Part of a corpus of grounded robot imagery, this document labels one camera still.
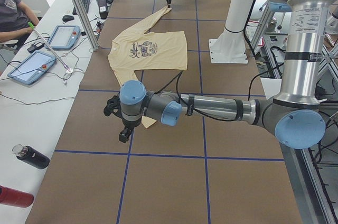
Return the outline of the cream long sleeve shirt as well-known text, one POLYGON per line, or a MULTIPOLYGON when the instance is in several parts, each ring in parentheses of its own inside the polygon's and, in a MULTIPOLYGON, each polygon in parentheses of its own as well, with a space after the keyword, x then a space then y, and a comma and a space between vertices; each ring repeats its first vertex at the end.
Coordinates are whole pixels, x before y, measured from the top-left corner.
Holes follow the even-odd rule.
POLYGON ((139 70, 187 70, 187 41, 183 31, 154 33, 150 29, 169 13, 165 6, 112 41, 108 61, 121 86, 119 99, 125 120, 136 116, 148 128, 156 121, 175 126, 182 111, 177 101, 149 92, 135 75, 139 70))

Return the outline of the black water bottle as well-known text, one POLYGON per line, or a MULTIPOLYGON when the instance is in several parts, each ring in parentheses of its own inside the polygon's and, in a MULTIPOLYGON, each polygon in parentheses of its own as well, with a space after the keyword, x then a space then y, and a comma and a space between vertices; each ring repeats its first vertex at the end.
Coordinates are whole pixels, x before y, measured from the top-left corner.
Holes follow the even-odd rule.
POLYGON ((48 167, 50 159, 31 146, 17 144, 12 148, 12 153, 20 161, 23 161, 37 169, 48 167))

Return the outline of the black computer mouse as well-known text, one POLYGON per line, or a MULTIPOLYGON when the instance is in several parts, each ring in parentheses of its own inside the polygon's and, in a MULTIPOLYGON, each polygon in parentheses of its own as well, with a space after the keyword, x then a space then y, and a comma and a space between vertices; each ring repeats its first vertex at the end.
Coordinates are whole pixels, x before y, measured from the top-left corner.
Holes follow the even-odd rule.
POLYGON ((69 21, 72 21, 72 20, 74 20, 74 16, 72 16, 72 15, 64 15, 62 17, 63 22, 69 22, 69 21))

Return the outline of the near blue teach pendant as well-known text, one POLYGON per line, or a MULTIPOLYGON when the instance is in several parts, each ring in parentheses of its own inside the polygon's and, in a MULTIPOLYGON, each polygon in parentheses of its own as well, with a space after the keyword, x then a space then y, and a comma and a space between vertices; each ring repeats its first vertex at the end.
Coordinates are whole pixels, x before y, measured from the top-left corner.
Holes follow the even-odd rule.
POLYGON ((41 51, 35 51, 7 74, 10 79, 24 85, 37 82, 56 62, 56 57, 41 51))

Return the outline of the blue teach pendant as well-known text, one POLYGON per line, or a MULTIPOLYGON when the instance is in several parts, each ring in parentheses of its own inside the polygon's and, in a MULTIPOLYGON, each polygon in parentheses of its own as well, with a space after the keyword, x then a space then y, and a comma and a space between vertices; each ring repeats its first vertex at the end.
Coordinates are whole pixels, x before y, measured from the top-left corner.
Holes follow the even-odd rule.
POLYGON ((7 74, 10 79, 24 85, 37 82, 56 62, 56 57, 41 51, 35 51, 7 74))
POLYGON ((80 35, 80 27, 77 25, 57 25, 48 39, 48 44, 54 50, 69 50, 80 35))

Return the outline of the far blue teach pendant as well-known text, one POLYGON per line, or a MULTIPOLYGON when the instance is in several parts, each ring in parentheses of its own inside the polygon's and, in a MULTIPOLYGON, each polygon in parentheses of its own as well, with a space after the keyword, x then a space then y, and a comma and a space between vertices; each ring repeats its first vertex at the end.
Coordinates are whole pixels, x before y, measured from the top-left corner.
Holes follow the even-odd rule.
POLYGON ((69 50, 80 35, 80 27, 77 25, 57 25, 48 39, 48 44, 54 50, 69 50))

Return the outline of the thin metal rod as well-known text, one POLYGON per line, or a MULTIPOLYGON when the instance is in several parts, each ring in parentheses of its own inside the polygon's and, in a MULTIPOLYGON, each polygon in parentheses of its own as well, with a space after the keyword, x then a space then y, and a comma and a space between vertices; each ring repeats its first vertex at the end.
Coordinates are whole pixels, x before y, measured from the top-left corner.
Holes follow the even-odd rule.
POLYGON ((53 50, 53 48, 48 44, 48 42, 45 40, 45 38, 35 29, 35 26, 28 22, 29 27, 33 30, 33 32, 43 41, 43 43, 49 48, 49 50, 53 53, 53 55, 61 62, 63 67, 66 69, 67 74, 72 74, 73 69, 70 68, 62 59, 61 57, 53 50))

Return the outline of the red water bottle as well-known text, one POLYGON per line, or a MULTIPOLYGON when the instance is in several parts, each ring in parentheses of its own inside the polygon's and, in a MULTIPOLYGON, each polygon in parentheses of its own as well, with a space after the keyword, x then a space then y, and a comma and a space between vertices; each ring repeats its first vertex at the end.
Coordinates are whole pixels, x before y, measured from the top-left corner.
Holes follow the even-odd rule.
POLYGON ((1 204, 27 208, 33 203, 33 201, 34 195, 30 193, 1 186, 1 204))

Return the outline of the seated person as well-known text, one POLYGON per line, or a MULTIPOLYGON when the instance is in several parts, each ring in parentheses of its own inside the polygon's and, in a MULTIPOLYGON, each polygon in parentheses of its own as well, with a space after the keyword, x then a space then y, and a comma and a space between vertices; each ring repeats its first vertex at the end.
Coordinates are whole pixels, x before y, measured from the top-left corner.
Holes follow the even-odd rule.
POLYGON ((38 17, 21 0, 1 0, 1 42, 18 40, 22 46, 32 33, 28 22, 39 24, 38 17))

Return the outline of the white pedestal column base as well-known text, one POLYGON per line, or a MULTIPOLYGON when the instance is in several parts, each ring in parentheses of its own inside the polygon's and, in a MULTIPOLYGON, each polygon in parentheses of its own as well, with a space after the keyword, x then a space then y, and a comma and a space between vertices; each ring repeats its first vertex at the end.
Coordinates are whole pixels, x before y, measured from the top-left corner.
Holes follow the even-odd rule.
POLYGON ((245 26, 255 0, 231 0, 224 31, 209 40, 212 63, 247 64, 245 26))

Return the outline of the aluminium frame post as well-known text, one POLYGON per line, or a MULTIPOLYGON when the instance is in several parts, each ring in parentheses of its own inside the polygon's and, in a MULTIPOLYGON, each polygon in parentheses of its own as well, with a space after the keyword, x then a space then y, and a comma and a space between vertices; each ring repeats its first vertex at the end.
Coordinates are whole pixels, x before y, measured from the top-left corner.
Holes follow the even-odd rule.
POLYGON ((82 24, 82 27, 84 28, 84 31, 87 35, 87 38, 91 44, 91 47, 93 51, 97 51, 99 48, 97 38, 94 35, 94 31, 91 27, 89 18, 87 16, 85 7, 83 5, 82 0, 72 0, 74 7, 76 8, 76 11, 78 13, 78 17, 80 19, 80 22, 82 24))

